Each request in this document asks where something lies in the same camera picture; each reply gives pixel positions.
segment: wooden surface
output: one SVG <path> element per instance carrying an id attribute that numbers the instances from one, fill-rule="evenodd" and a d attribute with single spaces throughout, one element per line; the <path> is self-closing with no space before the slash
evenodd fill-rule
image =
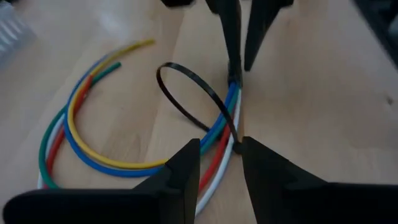
<path id="1" fill-rule="evenodd" d="M 243 40 L 249 6 L 242 2 Z M 162 96 L 155 70 L 163 62 L 181 63 L 226 94 L 223 33 L 204 1 L 170 11 L 158 0 L 26 0 L 17 10 L 37 37 L 1 68 L 0 205 L 35 188 L 47 125 L 81 74 L 111 49 L 157 40 L 124 57 L 122 69 L 90 91 L 78 114 L 83 139 L 102 155 L 151 161 L 204 135 Z M 199 87 L 173 71 L 166 84 L 195 116 L 214 121 L 218 110 Z M 325 180 L 398 184 L 397 85 L 393 64 L 350 1 L 297 0 L 280 12 L 244 74 L 241 131 Z M 55 180 L 78 188 L 142 181 L 92 170 L 67 143 Z M 255 223 L 238 156 L 197 223 Z"/>

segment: black wire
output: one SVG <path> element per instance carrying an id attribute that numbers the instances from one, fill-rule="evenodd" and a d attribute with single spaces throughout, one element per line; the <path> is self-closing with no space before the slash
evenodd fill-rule
<path id="1" fill-rule="evenodd" d="M 186 111 L 178 102 L 177 100 L 174 99 L 174 97 L 170 94 L 170 92 L 167 90 L 166 86 L 163 83 L 162 77 L 160 75 L 160 70 L 162 68 L 172 68 L 175 69 L 181 73 L 183 73 L 184 75 L 186 75 L 188 78 L 190 78 L 191 80 L 193 80 L 196 84 L 198 84 L 200 86 L 200 88 L 202 88 L 210 97 L 211 99 L 216 103 L 216 105 L 218 106 L 218 108 L 221 110 L 228 126 L 229 129 L 232 133 L 232 136 L 234 137 L 234 141 L 238 142 L 238 133 L 236 132 L 236 128 L 234 126 L 233 120 L 231 118 L 231 115 L 229 115 L 229 112 L 227 110 L 227 108 L 225 107 L 223 101 L 218 97 L 217 93 L 204 81 L 202 80 L 197 74 L 195 74 L 193 71 L 185 68 L 182 65 L 179 65 L 177 63 L 173 63 L 173 62 L 166 62 L 163 65 L 161 65 L 157 71 L 156 71 L 156 80 L 157 83 L 160 86 L 160 89 L 162 90 L 162 92 L 164 93 L 164 95 L 167 97 L 167 99 L 170 100 L 170 102 L 172 102 L 172 104 L 182 113 L 184 114 L 190 121 L 192 121 L 195 125 L 197 125 L 199 128 L 202 128 L 203 130 L 205 130 L 206 132 L 209 131 L 209 127 L 206 126 L 205 124 L 203 124 L 202 122 L 200 122 L 199 120 L 197 120 L 195 117 L 193 117 L 190 113 L 188 113 L 188 111 Z"/>

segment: white wire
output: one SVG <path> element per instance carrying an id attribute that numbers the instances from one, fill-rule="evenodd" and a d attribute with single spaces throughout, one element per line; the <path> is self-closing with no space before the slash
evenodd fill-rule
<path id="1" fill-rule="evenodd" d="M 65 114 L 62 114 L 60 119 L 55 123 L 54 128 L 51 131 L 49 140 L 47 141 L 47 146 L 45 148 L 45 160 L 47 161 L 47 158 L 49 157 L 50 149 L 52 144 L 54 143 L 55 137 L 58 133 L 58 130 L 61 128 L 61 125 L 63 123 L 63 119 L 65 118 Z M 43 182 L 43 177 L 42 174 L 39 171 L 39 178 L 37 179 L 37 189 L 43 189 L 44 188 L 44 182 Z"/>
<path id="2" fill-rule="evenodd" d="M 235 126 L 236 129 L 238 129 L 239 117 L 240 117 L 240 114 L 241 114 L 241 101 L 242 101 L 241 97 L 242 97 L 242 91 L 239 89 L 238 100 L 236 102 L 236 107 L 235 107 L 235 112 L 234 112 L 235 113 L 234 126 Z M 226 167 L 228 165 L 229 158 L 231 157 L 233 145 L 234 145 L 234 138 L 233 138 L 233 136 L 231 134 L 229 136 L 228 144 L 226 146 L 223 159 L 221 160 L 220 167 L 218 168 L 217 173 L 214 176 L 213 180 L 211 181 L 211 184 L 210 184 L 209 188 L 207 189 L 206 193 L 199 200 L 199 203 L 197 204 L 197 209 L 196 209 L 196 212 L 195 212 L 195 216 L 197 216 L 203 210 L 203 208 L 206 206 L 207 202 L 210 200 L 211 196 L 214 194 L 216 188 L 220 184 L 221 179 L 224 176 Z"/>

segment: wire bundle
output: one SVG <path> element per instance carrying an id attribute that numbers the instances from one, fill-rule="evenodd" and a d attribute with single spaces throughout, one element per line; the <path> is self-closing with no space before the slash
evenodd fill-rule
<path id="1" fill-rule="evenodd" d="M 143 42 L 138 42 L 136 44 L 127 46 L 125 48 L 122 48 L 121 50 L 111 52 L 110 54 L 105 55 L 98 62 L 96 62 L 80 78 L 80 80 L 72 90 L 72 93 L 68 99 L 67 104 L 54 117 L 54 119 L 50 123 L 49 127 L 47 128 L 43 136 L 39 151 L 40 173 L 37 183 L 37 187 L 39 189 L 43 188 L 44 186 L 48 188 L 59 188 L 59 186 L 53 181 L 51 176 L 52 176 L 52 168 L 57 155 L 57 151 L 64 137 L 67 138 L 74 152 L 84 163 L 105 174 L 117 177 L 142 177 L 142 176 L 155 174 L 159 169 L 161 169 L 162 165 L 167 161 L 166 159 L 150 163 L 135 164 L 135 163 L 115 161 L 98 154 L 97 152 L 92 150 L 87 144 L 85 144 L 85 142 L 77 133 L 75 124 L 73 122 L 74 115 L 77 113 L 80 106 L 82 105 L 85 99 L 86 92 L 92 86 L 94 86 L 98 81 L 104 78 L 107 74 L 115 71 L 115 69 L 121 66 L 120 62 L 116 62 L 112 66 L 106 68 L 106 66 L 110 62 L 112 62 L 113 60 L 115 60 L 116 58 L 122 56 L 127 52 L 130 52 L 139 47 L 143 47 L 153 43 L 154 43 L 153 40 L 146 40 Z M 171 94 L 167 91 L 160 77 L 160 69 L 162 67 L 174 68 L 186 74 L 197 84 L 199 84 L 213 98 L 213 100 L 220 108 L 221 114 L 218 116 L 216 122 L 211 128 L 208 128 L 206 125 L 204 125 L 199 120 L 190 115 L 188 112 L 186 112 L 182 108 L 182 106 L 180 106 L 177 103 L 177 101 L 175 101 L 172 98 Z M 199 191 L 202 191 L 207 185 L 208 181 L 211 179 L 211 176 L 215 172 L 218 164 L 220 164 L 220 167 L 213 181 L 211 182 L 208 190 L 204 193 L 203 197 L 200 199 L 197 205 L 196 214 L 198 214 L 200 213 L 200 211 L 203 210 L 204 206 L 209 201 L 210 197 L 213 195 L 215 189 L 217 188 L 219 182 L 221 181 L 221 178 L 228 164 L 229 157 L 231 156 L 234 142 L 238 140 L 236 128 L 238 127 L 239 123 L 241 90 L 239 85 L 235 83 L 230 84 L 228 94 L 225 99 L 226 106 L 224 106 L 223 102 L 220 100 L 217 94 L 198 75 L 194 74 L 189 69 L 181 65 L 170 62 L 165 63 L 163 64 L 163 66 L 158 68 L 157 81 L 162 91 L 166 94 L 167 98 L 186 117 L 188 117 L 191 121 L 193 121 L 197 126 L 207 131 L 205 137 L 200 141 L 201 154 L 204 154 L 210 148 L 210 146 L 215 142 L 215 140 L 219 137 L 220 133 L 224 129 L 218 145 L 216 156 L 214 157 L 211 165 L 209 166 L 209 169 L 205 172 L 205 175 L 200 181 Z M 235 116 L 234 120 L 232 120 L 229 114 L 231 114 L 234 108 L 235 108 L 234 111 Z"/>

